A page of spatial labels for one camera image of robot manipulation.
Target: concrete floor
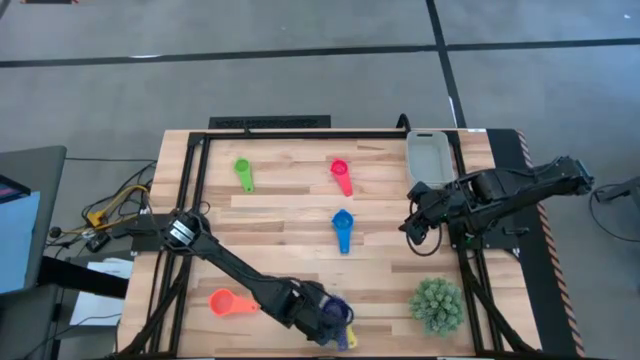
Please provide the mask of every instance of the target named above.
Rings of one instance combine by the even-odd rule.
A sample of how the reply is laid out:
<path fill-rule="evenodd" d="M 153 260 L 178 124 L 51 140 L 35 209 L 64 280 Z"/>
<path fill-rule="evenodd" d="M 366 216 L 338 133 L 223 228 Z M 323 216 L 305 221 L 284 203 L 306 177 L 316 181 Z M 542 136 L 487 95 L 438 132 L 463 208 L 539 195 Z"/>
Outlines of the concrete floor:
<path fill-rule="evenodd" d="M 437 0 L 447 43 L 639 37 L 632 0 Z M 0 20 L 0 60 L 434 44 L 424 1 L 172 0 L 22 5 Z M 469 127 L 525 131 L 534 162 L 582 159 L 598 184 L 640 173 L 638 46 L 450 54 Z M 157 156 L 165 129 L 209 116 L 330 114 L 334 127 L 452 127 L 436 53 L 0 69 L 0 151 L 61 144 L 69 156 Z M 52 224 L 142 164 L 67 162 Z M 640 353 L 640 245 L 603 234 L 586 198 L 546 202 L 587 355 Z M 640 238 L 621 200 L 598 214 Z M 114 241 L 103 251 L 127 248 Z M 99 356 L 113 334 L 65 340 Z"/>

